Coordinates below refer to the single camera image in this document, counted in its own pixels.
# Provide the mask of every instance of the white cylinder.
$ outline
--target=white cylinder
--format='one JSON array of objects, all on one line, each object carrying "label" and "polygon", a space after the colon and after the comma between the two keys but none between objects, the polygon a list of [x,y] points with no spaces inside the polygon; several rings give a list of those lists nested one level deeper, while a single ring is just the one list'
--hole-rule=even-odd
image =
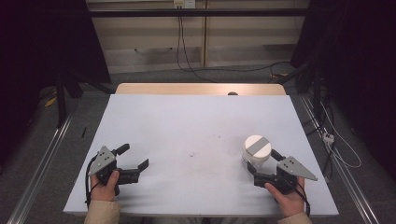
[{"label": "white cylinder", "polygon": [[248,166],[249,161],[257,170],[260,170],[262,164],[270,157],[271,150],[271,144],[266,138],[261,135],[251,135],[245,141],[242,163]]}]

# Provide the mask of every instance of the cable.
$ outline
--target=cable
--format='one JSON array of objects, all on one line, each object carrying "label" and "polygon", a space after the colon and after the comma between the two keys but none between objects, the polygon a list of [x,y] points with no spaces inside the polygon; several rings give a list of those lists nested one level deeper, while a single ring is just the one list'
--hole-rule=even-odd
[{"label": "cable", "polygon": [[317,127],[316,129],[312,130],[311,132],[306,133],[305,135],[308,136],[308,135],[310,135],[311,133],[314,133],[314,132],[317,132],[317,131],[321,132],[321,129],[323,128],[325,122],[326,122],[326,119],[325,119],[325,118],[319,119],[319,120],[318,120],[318,127]]},{"label": "cable", "polygon": [[[213,81],[211,79],[205,78],[205,77],[201,77],[198,74],[196,74],[196,72],[191,68],[190,66],[190,62],[189,62],[189,58],[187,57],[187,51],[186,51],[186,43],[184,42],[184,28],[183,28],[183,19],[181,17],[178,17],[178,41],[177,41],[177,65],[178,67],[186,72],[193,72],[194,75],[200,79],[203,79],[205,81],[209,81],[209,82],[213,82],[213,83],[217,83],[216,81]],[[180,66],[180,63],[178,61],[178,50],[180,48],[180,34],[181,34],[181,38],[183,40],[183,48],[184,48],[184,55],[186,57],[186,61],[187,61],[187,65],[189,66],[190,70],[185,70]]]},{"label": "cable", "polygon": [[332,125],[332,122],[330,121],[329,118],[329,114],[327,113],[324,105],[322,102],[320,102],[321,106],[324,108],[324,112],[326,114],[326,117],[328,118],[330,125],[332,126],[333,130],[335,131],[335,133],[349,146],[349,148],[352,150],[352,152],[356,155],[356,157],[359,160],[359,165],[351,165],[349,163],[347,163],[346,161],[344,161],[340,156],[338,156],[331,148],[331,146],[329,145],[329,143],[327,143],[327,145],[329,146],[330,151],[334,154],[334,157],[337,158],[339,161],[341,161],[344,165],[349,166],[351,168],[359,168],[361,167],[361,158],[359,157],[358,153],[356,153],[355,149],[353,149],[353,147],[341,136],[341,134],[339,132],[337,132],[337,130],[334,128],[334,126]]},{"label": "cable", "polygon": [[[178,59],[178,52],[180,49],[180,38],[182,39],[183,42],[183,49],[184,49],[184,55],[187,61],[187,65],[189,66],[190,69],[185,69],[183,67],[181,67],[179,59]],[[177,41],[177,66],[180,68],[180,70],[185,71],[185,72],[193,72],[198,78],[206,80],[206,81],[210,81],[210,82],[215,82],[213,80],[210,80],[208,78],[205,77],[201,77],[198,74],[196,74],[196,72],[199,71],[228,71],[228,72],[254,72],[254,71],[260,71],[266,68],[270,68],[271,69],[271,79],[273,77],[273,72],[272,72],[272,67],[274,65],[277,64],[281,64],[281,63],[290,63],[288,61],[282,61],[282,62],[277,62],[277,63],[272,63],[270,65],[266,65],[264,67],[260,67],[260,68],[253,68],[253,69],[246,69],[246,70],[238,70],[238,69],[227,69],[227,68],[200,68],[200,69],[192,69],[190,62],[189,62],[189,58],[187,57],[187,51],[186,51],[186,44],[184,41],[184,27],[183,27],[183,19],[181,17],[178,17],[178,41]]]},{"label": "cable", "polygon": [[102,184],[101,182],[97,182],[92,188],[91,188],[91,192],[96,188],[96,186]]},{"label": "cable", "polygon": [[[296,0],[293,0],[293,8],[296,8]],[[296,17],[293,17],[293,18],[294,18],[294,24],[296,25],[297,34],[300,37],[301,33],[300,33],[300,29],[298,28],[298,25],[297,25]]]},{"label": "cable", "polygon": [[291,187],[303,199],[303,201],[305,202],[305,212],[306,215],[309,217],[311,215],[311,204],[308,202],[308,198],[306,197],[306,193],[303,186],[297,183],[300,186],[301,190],[303,191],[304,195],[299,190],[297,190],[296,187],[294,187],[291,183],[289,183],[289,181],[286,180],[283,176],[281,176],[280,179],[284,181],[289,187]]},{"label": "cable", "polygon": [[[328,105],[326,107],[329,107],[330,111],[332,113],[332,119],[331,119],[330,123],[332,124],[332,126],[335,126],[335,124],[334,124],[334,113],[332,112],[332,107],[330,106],[330,97],[328,98]],[[334,128],[332,128],[330,133],[332,134],[332,136],[334,136]],[[330,163],[330,177],[329,177],[330,180],[332,179],[332,160],[331,160],[331,158],[332,158],[332,153],[334,151],[334,146],[335,146],[335,139],[334,139],[334,141],[332,143],[332,150],[330,152],[328,152],[326,162],[325,162],[325,164],[323,166],[323,169],[322,169],[322,173],[324,175],[324,173],[326,172],[326,169],[327,169],[327,165]]]},{"label": "cable", "polygon": [[87,198],[87,201],[85,201],[85,203],[87,204],[87,207],[88,207],[88,208],[90,207],[90,203],[91,203],[91,192],[90,192],[90,188],[88,187],[88,186],[89,186],[89,184],[88,184],[88,172],[90,171],[91,165],[92,165],[92,163],[93,163],[95,160],[96,160],[96,156],[94,156],[94,157],[90,160],[90,162],[88,163],[87,171],[86,171],[86,173],[85,173],[85,196],[86,196],[86,198]]}]

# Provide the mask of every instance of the white table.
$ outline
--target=white table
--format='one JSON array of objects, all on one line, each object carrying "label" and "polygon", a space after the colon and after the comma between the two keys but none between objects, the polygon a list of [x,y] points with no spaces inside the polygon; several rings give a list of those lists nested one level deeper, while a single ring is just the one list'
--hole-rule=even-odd
[{"label": "white table", "polygon": [[[311,215],[338,215],[332,195],[289,96],[112,95],[64,211],[87,212],[84,175],[101,146],[125,143],[118,166],[150,165],[139,183],[120,186],[121,212],[144,217],[269,217],[279,209],[242,166],[242,147],[265,136],[283,156],[294,156],[318,181],[305,181]],[[264,164],[276,171],[276,161]]]}]

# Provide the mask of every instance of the metal bar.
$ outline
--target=metal bar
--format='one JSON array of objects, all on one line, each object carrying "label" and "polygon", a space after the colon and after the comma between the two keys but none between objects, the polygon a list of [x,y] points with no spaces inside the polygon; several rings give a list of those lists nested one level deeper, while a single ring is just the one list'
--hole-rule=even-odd
[{"label": "metal bar", "polygon": [[329,10],[310,8],[166,8],[166,9],[92,9],[86,11],[45,10],[39,16],[56,17],[304,17],[330,15]]},{"label": "metal bar", "polygon": [[41,184],[44,181],[44,178],[50,168],[50,165],[56,155],[56,152],[58,151],[58,148],[60,147],[62,140],[64,139],[64,135],[67,132],[72,115],[76,111],[76,108],[77,106],[74,105],[62,127],[58,128],[55,131],[55,134],[53,135],[52,140],[49,146],[47,147],[43,159],[41,159],[41,162],[39,163],[37,169],[35,170],[32,179],[30,180],[28,186],[23,192],[7,224],[22,224],[27,218],[30,208],[32,207],[33,202],[35,201],[35,196],[40,190]]},{"label": "metal bar", "polygon": [[[305,99],[302,95],[300,96],[300,99],[303,102],[306,112],[312,119],[314,126],[317,128],[318,122],[316,121],[316,119],[314,119],[315,115],[312,112],[312,103],[309,101],[309,99]],[[326,146],[326,150],[330,153],[330,147]],[[342,158],[336,147],[334,148],[334,153],[337,153],[337,156]],[[379,224],[379,221],[375,216],[372,206],[370,205],[369,201],[362,192],[352,173],[350,173],[347,166],[337,160],[334,156],[332,156],[332,161],[339,175],[341,176],[353,202],[361,213],[361,217],[363,218],[364,222],[367,224]]]}]

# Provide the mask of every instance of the hand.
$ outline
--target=hand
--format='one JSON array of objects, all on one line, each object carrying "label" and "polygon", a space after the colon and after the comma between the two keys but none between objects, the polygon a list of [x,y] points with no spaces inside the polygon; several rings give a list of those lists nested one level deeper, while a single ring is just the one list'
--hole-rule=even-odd
[{"label": "hand", "polygon": [[[297,190],[304,195],[304,179],[298,177],[298,183],[301,185],[302,189],[297,185]],[[295,191],[284,195],[272,184],[266,183],[264,186],[277,200],[283,217],[291,217],[304,211],[304,200]]]},{"label": "hand", "polygon": [[99,183],[99,179],[96,175],[91,176],[91,199],[97,201],[113,202],[116,197],[114,188],[119,180],[120,172],[113,171],[110,178],[107,181],[107,185]]}]

